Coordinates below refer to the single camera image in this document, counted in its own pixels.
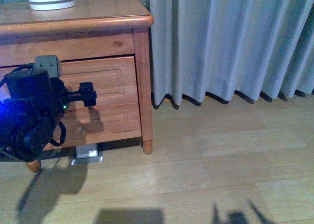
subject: floor outlet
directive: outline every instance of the floor outlet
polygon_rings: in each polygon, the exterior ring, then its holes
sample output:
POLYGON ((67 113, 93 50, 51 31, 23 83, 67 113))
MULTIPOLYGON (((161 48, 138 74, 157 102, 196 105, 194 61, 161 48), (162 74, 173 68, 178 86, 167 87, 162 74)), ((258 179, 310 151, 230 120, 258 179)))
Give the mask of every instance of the floor outlet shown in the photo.
POLYGON ((77 159, 92 158, 98 156, 97 144, 89 144, 84 146, 77 146, 77 159))

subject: nightstand top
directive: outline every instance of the nightstand top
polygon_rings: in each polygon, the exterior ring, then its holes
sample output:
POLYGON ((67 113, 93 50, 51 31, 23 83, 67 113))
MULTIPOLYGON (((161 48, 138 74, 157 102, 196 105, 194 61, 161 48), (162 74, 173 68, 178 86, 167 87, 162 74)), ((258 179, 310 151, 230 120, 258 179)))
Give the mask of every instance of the nightstand top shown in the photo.
POLYGON ((77 0, 66 9, 35 11, 28 3, 0 6, 0 37, 150 27, 154 19, 139 0, 77 0))

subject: wooden floor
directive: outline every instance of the wooden floor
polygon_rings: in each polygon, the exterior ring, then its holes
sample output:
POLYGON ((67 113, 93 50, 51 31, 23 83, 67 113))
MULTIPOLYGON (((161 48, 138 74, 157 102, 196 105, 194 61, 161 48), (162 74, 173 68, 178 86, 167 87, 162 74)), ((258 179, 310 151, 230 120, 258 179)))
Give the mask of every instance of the wooden floor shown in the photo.
POLYGON ((105 151, 99 164, 69 162, 43 161, 37 177, 1 162, 0 223, 258 224, 251 201, 274 223, 314 224, 314 96, 164 102, 153 154, 136 146, 105 151))

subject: wooden drawer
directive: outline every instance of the wooden drawer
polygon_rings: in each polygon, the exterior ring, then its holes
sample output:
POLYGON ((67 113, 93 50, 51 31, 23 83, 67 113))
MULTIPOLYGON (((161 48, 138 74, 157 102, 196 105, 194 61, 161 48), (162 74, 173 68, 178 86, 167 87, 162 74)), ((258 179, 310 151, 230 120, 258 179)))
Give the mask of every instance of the wooden drawer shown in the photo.
POLYGON ((61 61, 134 54, 132 30, 2 39, 0 66, 34 62, 36 56, 56 55, 61 61))
MULTIPOLYGON (((92 82, 97 107, 138 103, 133 56, 62 63, 61 79, 71 91, 77 91, 80 82, 92 82)), ((70 110, 82 108, 82 101, 69 106, 70 110)))
MULTIPOLYGON (((66 142, 71 147, 141 136, 138 104, 94 107, 68 111, 62 122, 67 128, 66 142)), ((60 129, 54 132, 57 140, 60 129)), ((45 150, 55 149, 48 144, 45 150)))

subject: power outlet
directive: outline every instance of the power outlet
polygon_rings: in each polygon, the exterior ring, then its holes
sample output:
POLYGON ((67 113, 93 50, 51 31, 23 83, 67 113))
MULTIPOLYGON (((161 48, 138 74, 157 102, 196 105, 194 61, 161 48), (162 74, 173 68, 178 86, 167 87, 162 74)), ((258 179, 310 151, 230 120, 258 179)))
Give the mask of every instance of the power outlet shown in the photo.
POLYGON ((89 144, 84 146, 77 146, 77 158, 91 158, 98 156, 97 144, 89 144))

